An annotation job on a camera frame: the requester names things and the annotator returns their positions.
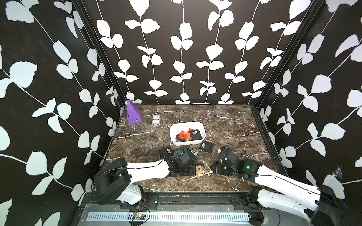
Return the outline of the orange red tea bag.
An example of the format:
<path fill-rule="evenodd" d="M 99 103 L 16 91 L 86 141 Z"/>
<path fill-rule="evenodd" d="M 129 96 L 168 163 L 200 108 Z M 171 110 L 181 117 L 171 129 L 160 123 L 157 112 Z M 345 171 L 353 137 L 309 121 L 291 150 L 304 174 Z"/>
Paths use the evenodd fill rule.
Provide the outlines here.
<path fill-rule="evenodd" d="M 182 131 L 178 134 L 178 139 L 180 141 L 188 141 L 190 138 L 190 134 L 189 132 L 186 132 L 186 131 Z"/>

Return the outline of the black tea bag with barcode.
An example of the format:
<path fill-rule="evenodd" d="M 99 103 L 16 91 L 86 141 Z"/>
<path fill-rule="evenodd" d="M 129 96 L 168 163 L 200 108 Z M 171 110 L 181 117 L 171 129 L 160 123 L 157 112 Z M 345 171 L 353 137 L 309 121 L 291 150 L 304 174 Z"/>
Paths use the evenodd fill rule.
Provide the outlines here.
<path fill-rule="evenodd" d="M 208 142 L 208 141 L 203 141 L 200 143 L 199 146 L 200 150 L 202 151 L 206 151 L 208 153 L 212 153 L 213 148 L 214 148 L 214 143 Z"/>

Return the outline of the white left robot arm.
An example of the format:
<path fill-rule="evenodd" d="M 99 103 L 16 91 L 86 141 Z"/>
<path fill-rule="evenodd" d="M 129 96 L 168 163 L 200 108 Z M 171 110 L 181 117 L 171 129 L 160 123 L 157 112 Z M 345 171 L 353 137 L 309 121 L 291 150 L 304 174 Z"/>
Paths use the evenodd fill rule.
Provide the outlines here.
<path fill-rule="evenodd" d="M 167 148 L 160 151 L 160 157 L 160 160 L 148 163 L 131 163 L 119 158 L 103 168 L 95 175 L 92 188 L 96 191 L 98 204 L 124 201 L 136 205 L 146 201 L 143 187 L 136 183 L 196 175 L 197 157 L 193 152 L 176 155 Z"/>

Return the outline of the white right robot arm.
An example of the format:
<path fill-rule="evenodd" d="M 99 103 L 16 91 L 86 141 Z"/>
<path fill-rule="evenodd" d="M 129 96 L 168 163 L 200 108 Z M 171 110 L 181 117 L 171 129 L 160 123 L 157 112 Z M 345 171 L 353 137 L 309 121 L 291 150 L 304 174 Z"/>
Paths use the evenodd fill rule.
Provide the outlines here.
<path fill-rule="evenodd" d="M 213 163 L 215 174 L 230 176 L 256 186 L 237 203 L 257 210 L 262 208 L 287 212 L 311 222 L 338 226 L 340 208 L 329 186 L 308 185 L 286 177 L 252 159 L 242 160 L 228 147 L 218 150 Z"/>

